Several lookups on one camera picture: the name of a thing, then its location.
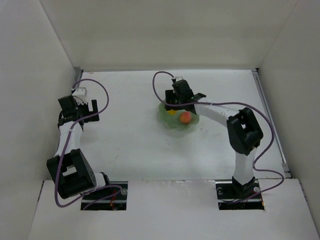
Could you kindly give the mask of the yellow fake pear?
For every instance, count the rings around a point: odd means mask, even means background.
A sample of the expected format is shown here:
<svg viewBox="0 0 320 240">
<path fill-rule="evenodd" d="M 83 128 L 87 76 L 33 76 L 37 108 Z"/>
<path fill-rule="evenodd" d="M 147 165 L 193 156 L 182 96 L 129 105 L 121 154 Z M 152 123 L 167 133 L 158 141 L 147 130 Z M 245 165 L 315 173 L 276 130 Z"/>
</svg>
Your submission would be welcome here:
<svg viewBox="0 0 320 240">
<path fill-rule="evenodd" d="M 173 116 L 173 115 L 175 115 L 177 113 L 177 111 L 176 110 L 169 110 L 169 111 L 167 111 L 167 113 L 169 115 Z"/>
</svg>

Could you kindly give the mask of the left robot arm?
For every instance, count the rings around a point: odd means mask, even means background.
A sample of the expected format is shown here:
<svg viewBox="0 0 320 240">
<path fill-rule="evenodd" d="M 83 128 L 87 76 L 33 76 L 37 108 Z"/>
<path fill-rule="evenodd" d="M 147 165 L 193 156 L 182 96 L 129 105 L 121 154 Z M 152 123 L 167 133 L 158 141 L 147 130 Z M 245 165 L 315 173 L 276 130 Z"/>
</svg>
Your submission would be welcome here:
<svg viewBox="0 0 320 240">
<path fill-rule="evenodd" d="M 84 124 L 98 122 L 97 100 L 92 100 L 92 111 L 84 97 L 68 95 L 58 99 L 61 112 L 58 117 L 59 144 L 54 157 L 46 162 L 53 181 L 59 176 L 57 192 L 67 199 L 84 192 L 110 185 L 103 172 L 95 173 L 80 149 Z"/>
</svg>

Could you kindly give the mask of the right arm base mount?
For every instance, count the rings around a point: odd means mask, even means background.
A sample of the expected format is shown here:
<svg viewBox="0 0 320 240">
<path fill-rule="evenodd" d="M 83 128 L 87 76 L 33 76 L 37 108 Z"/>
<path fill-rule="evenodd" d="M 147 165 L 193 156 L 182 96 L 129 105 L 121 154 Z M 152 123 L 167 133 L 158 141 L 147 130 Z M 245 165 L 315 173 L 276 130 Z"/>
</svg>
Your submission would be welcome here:
<svg viewBox="0 0 320 240">
<path fill-rule="evenodd" d="M 259 182 L 256 180 L 246 193 L 237 193 L 231 181 L 216 181 L 216 195 L 219 210 L 264 210 L 262 195 L 256 195 L 245 200 L 251 195 L 260 192 Z"/>
</svg>

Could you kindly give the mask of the red orange fake peach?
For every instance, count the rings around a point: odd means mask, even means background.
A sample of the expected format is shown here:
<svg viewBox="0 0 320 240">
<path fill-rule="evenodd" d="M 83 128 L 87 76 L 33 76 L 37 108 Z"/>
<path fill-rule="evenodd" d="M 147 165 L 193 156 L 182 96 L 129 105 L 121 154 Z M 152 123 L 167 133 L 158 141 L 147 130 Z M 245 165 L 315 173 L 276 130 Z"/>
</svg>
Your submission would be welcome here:
<svg viewBox="0 0 320 240">
<path fill-rule="evenodd" d="M 179 122 L 188 125 L 192 121 L 192 114 L 189 111 L 184 111 L 179 115 Z"/>
</svg>

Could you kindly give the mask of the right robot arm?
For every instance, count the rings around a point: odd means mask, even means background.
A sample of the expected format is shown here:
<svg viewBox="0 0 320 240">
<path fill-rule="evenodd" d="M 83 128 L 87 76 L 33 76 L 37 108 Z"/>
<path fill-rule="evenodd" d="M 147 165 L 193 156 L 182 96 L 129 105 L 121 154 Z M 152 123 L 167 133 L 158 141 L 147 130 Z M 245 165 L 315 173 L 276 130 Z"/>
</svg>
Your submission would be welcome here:
<svg viewBox="0 0 320 240">
<path fill-rule="evenodd" d="M 255 176 L 253 163 L 264 137 L 262 129 L 253 113 L 245 107 L 233 110 L 200 100 L 203 93 L 194 94 L 184 79 L 172 79 L 172 90 L 165 91 L 165 109 L 185 110 L 195 115 L 211 119 L 227 129 L 229 143 L 235 151 L 235 171 L 232 176 L 232 188 L 235 199 L 244 199 L 254 189 Z"/>
</svg>

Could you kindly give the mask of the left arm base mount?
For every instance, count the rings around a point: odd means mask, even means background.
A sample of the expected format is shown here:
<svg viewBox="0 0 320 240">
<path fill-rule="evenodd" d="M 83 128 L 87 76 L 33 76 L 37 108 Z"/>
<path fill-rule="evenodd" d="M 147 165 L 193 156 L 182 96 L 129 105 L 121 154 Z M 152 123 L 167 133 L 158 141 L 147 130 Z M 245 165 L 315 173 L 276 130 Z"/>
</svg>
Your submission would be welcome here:
<svg viewBox="0 0 320 240">
<path fill-rule="evenodd" d="M 118 187 L 94 191 L 81 200 L 81 211 L 125 211 L 127 209 L 128 182 L 111 182 Z"/>
</svg>

